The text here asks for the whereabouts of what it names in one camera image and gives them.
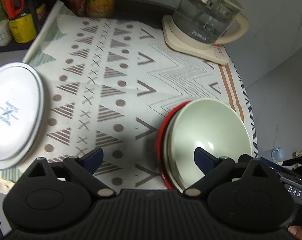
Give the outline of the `person's left hand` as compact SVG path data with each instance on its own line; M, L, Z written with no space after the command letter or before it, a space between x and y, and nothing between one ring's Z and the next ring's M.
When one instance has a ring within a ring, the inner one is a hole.
M299 240L302 240L302 226L290 226L288 231Z

